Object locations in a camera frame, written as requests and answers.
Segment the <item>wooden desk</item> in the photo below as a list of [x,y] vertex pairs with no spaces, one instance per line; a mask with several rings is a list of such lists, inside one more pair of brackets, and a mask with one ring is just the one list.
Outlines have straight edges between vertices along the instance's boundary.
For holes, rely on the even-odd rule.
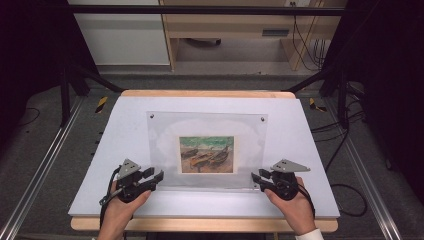
[[[252,6],[343,8],[348,0],[158,0],[162,6]],[[314,40],[329,41],[339,24],[338,16],[199,15],[164,14],[169,56],[177,56],[176,43],[183,38],[274,38],[281,41],[292,70],[299,69]],[[287,37],[263,37],[263,29],[289,29]]]

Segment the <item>yellow clamp left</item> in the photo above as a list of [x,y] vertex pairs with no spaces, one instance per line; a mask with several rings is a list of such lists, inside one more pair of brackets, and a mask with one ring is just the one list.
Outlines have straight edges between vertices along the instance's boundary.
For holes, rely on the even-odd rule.
[[100,100],[98,102],[98,105],[97,105],[97,107],[95,109],[95,113],[102,112],[102,110],[103,110],[103,108],[104,108],[104,106],[106,104],[107,99],[108,99],[108,97],[106,97],[106,96],[103,96],[103,97],[100,98]]

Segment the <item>yellow clamp right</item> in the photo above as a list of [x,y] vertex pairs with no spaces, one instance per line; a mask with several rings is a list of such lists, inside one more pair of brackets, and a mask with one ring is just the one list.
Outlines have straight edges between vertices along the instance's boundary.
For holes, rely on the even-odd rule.
[[315,100],[313,98],[309,98],[309,106],[310,106],[310,109],[312,109],[312,110],[317,110],[317,111],[320,111],[320,112],[327,112],[327,108],[317,106],[316,103],[315,103]]

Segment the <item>aluminium floor rail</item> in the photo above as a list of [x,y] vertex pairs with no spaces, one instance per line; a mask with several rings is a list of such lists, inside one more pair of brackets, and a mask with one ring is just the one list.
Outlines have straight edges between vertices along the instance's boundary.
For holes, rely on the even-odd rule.
[[347,117],[349,126],[344,129],[339,121],[337,120],[337,105],[333,100],[324,99],[324,103],[328,108],[328,112],[332,120],[337,124],[336,130],[340,135],[340,142],[338,143],[336,151],[332,155],[334,159],[337,154],[342,151],[347,155],[347,159],[351,164],[352,170],[355,173],[357,181],[362,189],[362,196],[365,198],[368,209],[372,211],[377,225],[379,226],[385,240],[402,240],[402,236],[398,230],[396,223],[394,222],[387,205],[385,204],[377,185],[371,177],[371,174],[366,169],[363,160],[359,154],[359,150],[354,145],[353,140],[349,136],[349,126],[356,121],[359,121],[364,117],[362,110],[357,112],[351,112],[350,108],[347,107]]
[[32,175],[22,197],[14,208],[11,216],[0,230],[0,240],[14,240],[47,175],[49,174],[51,167],[56,161],[57,155],[59,154],[76,118],[78,117],[83,102],[83,97],[77,97],[75,99],[71,108],[69,119],[58,128],[54,139],[49,145],[49,148],[43,156],[37,170]]

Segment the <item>clear acrylic panel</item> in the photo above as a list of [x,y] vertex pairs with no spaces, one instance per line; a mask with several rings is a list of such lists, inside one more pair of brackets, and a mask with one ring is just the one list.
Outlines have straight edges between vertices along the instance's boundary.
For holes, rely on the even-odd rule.
[[[165,172],[167,188],[252,189],[251,173],[262,166],[268,127],[266,114],[149,112],[150,159]],[[233,174],[182,174],[179,138],[183,136],[234,136],[236,172]]]

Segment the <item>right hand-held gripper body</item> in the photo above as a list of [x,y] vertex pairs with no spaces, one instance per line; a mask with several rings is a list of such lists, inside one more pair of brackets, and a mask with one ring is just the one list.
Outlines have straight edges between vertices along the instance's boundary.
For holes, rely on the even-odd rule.
[[282,159],[270,167],[269,179],[271,190],[285,201],[292,200],[298,193],[308,197],[307,190],[302,187],[295,176],[296,172],[308,172],[310,168],[293,161]]

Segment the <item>grey desk label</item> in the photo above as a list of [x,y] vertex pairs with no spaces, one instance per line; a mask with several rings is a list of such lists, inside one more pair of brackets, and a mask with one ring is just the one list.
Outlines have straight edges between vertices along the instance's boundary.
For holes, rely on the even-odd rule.
[[289,29],[263,29],[263,37],[287,37],[290,33]]

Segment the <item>black metal stand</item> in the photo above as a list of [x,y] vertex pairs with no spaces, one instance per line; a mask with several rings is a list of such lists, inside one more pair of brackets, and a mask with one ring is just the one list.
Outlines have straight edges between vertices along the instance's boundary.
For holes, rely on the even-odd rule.
[[349,126],[347,117],[346,97],[348,92],[347,75],[343,70],[337,70],[335,67],[328,67],[316,74],[308,77],[306,80],[290,87],[287,92],[297,93],[306,86],[311,85],[319,80],[323,80],[319,93],[322,97],[330,96],[335,90],[337,94],[337,120],[344,129]]
[[74,88],[78,96],[86,96],[90,91],[90,88],[85,82],[86,78],[95,81],[115,93],[122,93],[124,91],[124,88],[109,82],[101,77],[99,73],[90,71],[80,65],[68,64],[63,66],[59,72],[62,109],[61,127],[63,127],[71,118],[69,86]]

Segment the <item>boat painting card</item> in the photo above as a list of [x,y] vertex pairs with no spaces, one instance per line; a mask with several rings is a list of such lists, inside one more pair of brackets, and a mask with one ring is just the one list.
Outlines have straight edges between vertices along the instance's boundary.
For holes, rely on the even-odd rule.
[[179,138],[182,174],[233,174],[236,172],[234,136],[183,136]]

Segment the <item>person's left hand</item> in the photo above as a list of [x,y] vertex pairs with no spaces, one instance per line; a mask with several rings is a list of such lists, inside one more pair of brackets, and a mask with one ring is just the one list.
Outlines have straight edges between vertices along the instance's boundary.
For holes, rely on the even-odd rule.
[[147,201],[151,191],[147,190],[141,193],[135,200],[125,203],[118,197],[113,197],[106,208],[106,220],[131,220],[133,214]]

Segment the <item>dark curtain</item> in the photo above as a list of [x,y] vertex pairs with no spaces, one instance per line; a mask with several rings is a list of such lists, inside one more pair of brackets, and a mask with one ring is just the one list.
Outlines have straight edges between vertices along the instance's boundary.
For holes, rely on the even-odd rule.
[[58,60],[95,73],[75,16],[54,10],[68,0],[0,0],[0,146],[23,116],[28,100],[60,84]]
[[424,0],[347,0],[325,65],[364,87],[363,108],[383,148],[424,201]]

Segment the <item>yellow clamp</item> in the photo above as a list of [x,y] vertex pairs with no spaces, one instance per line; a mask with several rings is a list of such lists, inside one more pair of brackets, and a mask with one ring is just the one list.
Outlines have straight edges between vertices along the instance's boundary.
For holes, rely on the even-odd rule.
[[106,97],[106,96],[103,96],[103,97],[100,98],[100,100],[98,102],[98,105],[97,105],[97,107],[95,109],[95,113],[102,112],[102,110],[103,110],[103,108],[104,108],[104,106],[106,104],[107,99],[108,99],[108,97]]
[[309,98],[309,106],[310,106],[310,109],[312,109],[312,110],[317,110],[317,111],[320,111],[320,112],[327,112],[327,108],[317,106],[316,103],[315,103],[315,100],[313,98]]

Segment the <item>black horizontal bar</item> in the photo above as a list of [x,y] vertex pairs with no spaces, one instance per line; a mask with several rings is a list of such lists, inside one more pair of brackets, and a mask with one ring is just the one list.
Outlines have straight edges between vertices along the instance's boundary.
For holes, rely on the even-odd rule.
[[248,7],[248,6],[154,6],[154,5],[69,5],[72,13],[89,14],[206,14],[206,15],[296,15],[342,16],[343,8]]

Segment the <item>person's right hand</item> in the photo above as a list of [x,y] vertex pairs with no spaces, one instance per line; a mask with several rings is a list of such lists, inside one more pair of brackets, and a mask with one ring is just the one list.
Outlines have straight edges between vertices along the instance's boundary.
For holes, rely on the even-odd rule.
[[316,229],[312,207],[304,195],[298,193],[292,200],[286,201],[269,189],[265,189],[264,193],[269,201],[281,211],[297,236]]

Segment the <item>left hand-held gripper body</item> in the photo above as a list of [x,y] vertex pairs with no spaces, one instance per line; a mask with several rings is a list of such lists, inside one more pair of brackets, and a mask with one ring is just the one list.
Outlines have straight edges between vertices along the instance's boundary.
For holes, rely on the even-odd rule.
[[141,193],[148,190],[147,182],[149,180],[149,177],[143,177],[140,165],[130,159],[125,159],[117,177],[118,198],[125,203],[135,200]]

